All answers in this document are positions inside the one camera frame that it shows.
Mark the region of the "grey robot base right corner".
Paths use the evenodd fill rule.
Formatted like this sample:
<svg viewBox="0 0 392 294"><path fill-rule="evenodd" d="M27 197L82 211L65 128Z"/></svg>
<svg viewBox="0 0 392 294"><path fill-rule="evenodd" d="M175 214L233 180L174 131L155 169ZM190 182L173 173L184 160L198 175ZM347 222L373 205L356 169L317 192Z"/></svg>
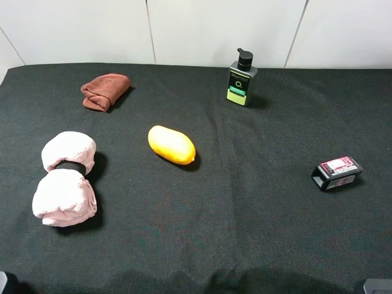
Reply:
<svg viewBox="0 0 392 294"><path fill-rule="evenodd" d="M392 279L366 279L355 284L354 294L392 294Z"/></svg>

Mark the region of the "grey robot base left corner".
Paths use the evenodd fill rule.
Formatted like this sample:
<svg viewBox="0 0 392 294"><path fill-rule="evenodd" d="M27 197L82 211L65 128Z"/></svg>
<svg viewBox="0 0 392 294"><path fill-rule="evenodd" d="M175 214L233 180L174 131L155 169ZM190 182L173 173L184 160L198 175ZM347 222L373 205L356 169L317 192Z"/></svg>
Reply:
<svg viewBox="0 0 392 294"><path fill-rule="evenodd" d="M0 294L15 294L17 288L17 278L13 274L0 271Z"/></svg>

